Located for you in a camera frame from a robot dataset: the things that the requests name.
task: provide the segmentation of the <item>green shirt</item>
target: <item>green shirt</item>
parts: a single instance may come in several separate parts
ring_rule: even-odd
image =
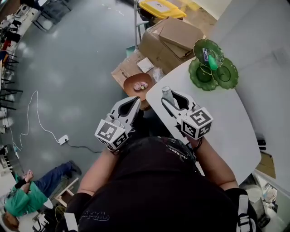
[[[6,199],[5,208],[15,217],[37,211],[48,200],[32,181],[30,182],[29,192],[27,194],[22,189],[16,189],[13,186],[12,192],[14,191],[15,193]]]

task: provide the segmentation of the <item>hand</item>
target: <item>hand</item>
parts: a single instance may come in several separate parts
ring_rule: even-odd
[[[186,138],[187,138],[188,141],[190,142],[192,148],[195,148],[195,147],[198,146],[198,142],[199,142],[199,140],[195,140],[195,139],[189,137],[188,135],[186,136]]]
[[[33,172],[29,170],[26,174],[25,181],[28,183],[31,181],[32,178],[33,178]]]

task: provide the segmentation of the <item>paper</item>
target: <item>paper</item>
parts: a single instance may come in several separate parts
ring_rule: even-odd
[[[68,230],[78,231],[77,221],[74,216],[74,213],[64,213],[65,221],[67,222]]]
[[[138,62],[137,65],[144,73],[154,68],[154,65],[151,63],[151,61],[147,57],[141,60],[140,62]]]

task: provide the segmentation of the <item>wooden bowl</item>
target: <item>wooden bowl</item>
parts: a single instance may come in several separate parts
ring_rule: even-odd
[[[146,82],[148,84],[148,87],[144,90],[140,89],[136,91],[134,89],[134,85],[136,82]],[[124,81],[124,91],[128,96],[133,97],[133,96],[138,96],[141,98],[141,101],[146,100],[146,93],[153,87],[154,83],[151,78],[151,76],[147,73],[138,73],[136,75],[133,75],[131,77],[128,77]]]

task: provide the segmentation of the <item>yellow container lid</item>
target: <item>yellow container lid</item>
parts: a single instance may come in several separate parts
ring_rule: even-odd
[[[159,19],[186,17],[186,14],[176,5],[166,0],[144,0],[139,3],[139,6]]]

